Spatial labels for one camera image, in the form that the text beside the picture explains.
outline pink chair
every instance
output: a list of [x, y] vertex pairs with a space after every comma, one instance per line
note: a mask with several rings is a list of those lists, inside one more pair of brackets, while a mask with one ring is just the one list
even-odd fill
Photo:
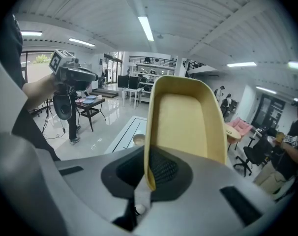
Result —
[[251, 124], [248, 124], [246, 123], [245, 121], [241, 120], [240, 117], [236, 118], [235, 120], [233, 120], [232, 122], [227, 122], [227, 125], [233, 127], [240, 135], [241, 135], [241, 139], [243, 138], [243, 136], [245, 136], [251, 129], [252, 129], [252, 125]]

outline ceiling light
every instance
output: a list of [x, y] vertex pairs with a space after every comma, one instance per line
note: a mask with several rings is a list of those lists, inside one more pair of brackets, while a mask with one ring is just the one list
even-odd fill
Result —
[[298, 62], [289, 62], [288, 65], [290, 68], [298, 69]]
[[81, 41], [81, 40], [78, 40], [78, 39], [74, 39], [74, 38], [70, 38], [69, 41], [77, 42], [77, 43], [80, 43], [80, 44], [83, 44], [83, 45], [88, 45], [88, 46], [95, 46], [95, 45], [90, 44], [88, 42], [84, 42], [84, 41]]
[[235, 64], [227, 64], [228, 67], [236, 67], [236, 66], [256, 66], [254, 62], [245, 62], [245, 63], [235, 63]]
[[21, 31], [22, 36], [41, 36], [41, 31], [35, 31], [35, 30], [22, 30]]
[[147, 17], [138, 17], [138, 19], [139, 19], [139, 21], [141, 23], [141, 26], [144, 29], [144, 32], [145, 32], [145, 34], [147, 36], [147, 39], [149, 41], [154, 41], [153, 35], [152, 35], [152, 32], [151, 32], [151, 29], [150, 29], [148, 18]]
[[277, 92], [273, 91], [273, 90], [269, 90], [269, 89], [266, 89], [266, 88], [261, 88], [261, 87], [256, 87], [257, 89], [260, 89], [260, 90], [263, 90], [263, 91], [266, 91], [266, 92], [270, 92], [270, 93], [273, 93], [273, 94], [277, 94]]

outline sneaker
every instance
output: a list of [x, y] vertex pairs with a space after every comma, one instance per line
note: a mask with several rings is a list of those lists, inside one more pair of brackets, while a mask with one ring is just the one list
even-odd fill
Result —
[[144, 207], [143, 205], [135, 205], [134, 207], [134, 212], [136, 214], [136, 217], [144, 214], [144, 212], [146, 211], [146, 207]]
[[75, 144], [75, 143], [77, 143], [79, 141], [80, 141], [80, 137], [79, 136], [77, 136], [76, 138], [74, 138], [72, 140], [69, 140], [70, 144]]

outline glossy floor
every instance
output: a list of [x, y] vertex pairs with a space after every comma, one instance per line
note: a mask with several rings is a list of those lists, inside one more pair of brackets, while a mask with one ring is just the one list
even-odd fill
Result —
[[[52, 114], [49, 115], [49, 122], [44, 131], [44, 137], [48, 143], [54, 148], [57, 156], [61, 160], [78, 159], [90, 156], [101, 155], [111, 144], [113, 139], [126, 125], [132, 116], [140, 116], [147, 118], [148, 103], [141, 103], [136, 109], [134, 105], [130, 105], [128, 100], [125, 107], [122, 106], [121, 97], [109, 99], [106, 98], [102, 105], [102, 113], [106, 117], [106, 121], [101, 113], [92, 117], [92, 132], [89, 120], [80, 116], [79, 122], [81, 129], [78, 132], [80, 141], [74, 145], [69, 143], [69, 126], [67, 121], [61, 121], [51, 106]], [[76, 123], [78, 124], [78, 113], [76, 113]], [[40, 117], [35, 116], [34, 120], [38, 127], [42, 130], [46, 117], [45, 111]], [[65, 127], [66, 133], [63, 135], [62, 127]]]

